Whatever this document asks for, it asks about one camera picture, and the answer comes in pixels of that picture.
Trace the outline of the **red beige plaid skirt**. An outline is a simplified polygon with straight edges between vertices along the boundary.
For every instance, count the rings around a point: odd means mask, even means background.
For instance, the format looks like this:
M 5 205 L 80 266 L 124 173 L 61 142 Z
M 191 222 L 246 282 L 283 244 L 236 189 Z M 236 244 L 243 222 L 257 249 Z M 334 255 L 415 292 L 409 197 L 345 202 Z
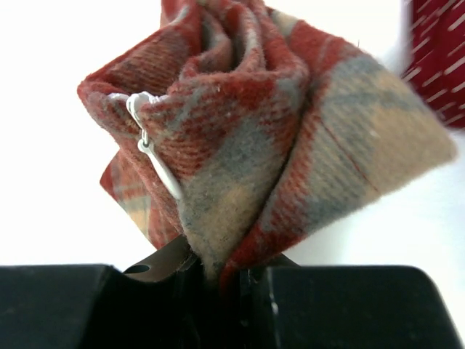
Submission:
M 262 1 L 164 1 L 77 93 L 119 146 L 102 187 L 221 287 L 456 153 L 396 75 Z

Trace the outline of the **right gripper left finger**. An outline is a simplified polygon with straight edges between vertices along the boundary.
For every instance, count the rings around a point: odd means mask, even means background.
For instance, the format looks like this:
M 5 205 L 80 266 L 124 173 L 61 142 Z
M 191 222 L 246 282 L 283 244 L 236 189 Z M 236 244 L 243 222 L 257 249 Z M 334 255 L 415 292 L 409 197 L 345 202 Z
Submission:
M 180 236 L 125 271 L 1 268 L 3 348 L 209 348 L 203 271 Z

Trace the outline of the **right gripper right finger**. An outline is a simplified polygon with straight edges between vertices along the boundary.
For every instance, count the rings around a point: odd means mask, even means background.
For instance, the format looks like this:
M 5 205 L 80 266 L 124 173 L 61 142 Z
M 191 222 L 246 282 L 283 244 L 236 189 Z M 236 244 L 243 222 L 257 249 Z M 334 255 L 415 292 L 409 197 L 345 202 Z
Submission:
M 462 346 L 435 283 L 413 266 L 300 266 L 279 256 L 241 271 L 239 295 L 239 348 Z

